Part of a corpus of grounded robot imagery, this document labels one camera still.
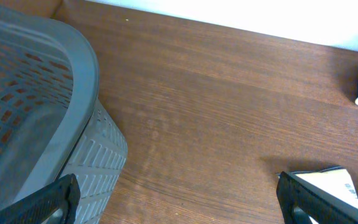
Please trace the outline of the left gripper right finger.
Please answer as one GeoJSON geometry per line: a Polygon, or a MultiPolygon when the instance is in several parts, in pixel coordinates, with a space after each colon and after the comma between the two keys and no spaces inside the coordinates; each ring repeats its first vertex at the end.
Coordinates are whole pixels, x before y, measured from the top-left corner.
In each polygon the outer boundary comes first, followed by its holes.
{"type": "Polygon", "coordinates": [[[285,224],[358,224],[358,209],[289,172],[281,172],[276,194],[285,224]]]}

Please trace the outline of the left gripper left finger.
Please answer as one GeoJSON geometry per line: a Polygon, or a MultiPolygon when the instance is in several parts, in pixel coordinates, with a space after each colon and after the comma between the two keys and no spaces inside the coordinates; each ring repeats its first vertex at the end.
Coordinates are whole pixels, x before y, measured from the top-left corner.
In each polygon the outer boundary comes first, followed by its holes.
{"type": "Polygon", "coordinates": [[[71,224],[75,222],[80,197],[76,175],[67,174],[0,210],[0,223],[71,224]]]}

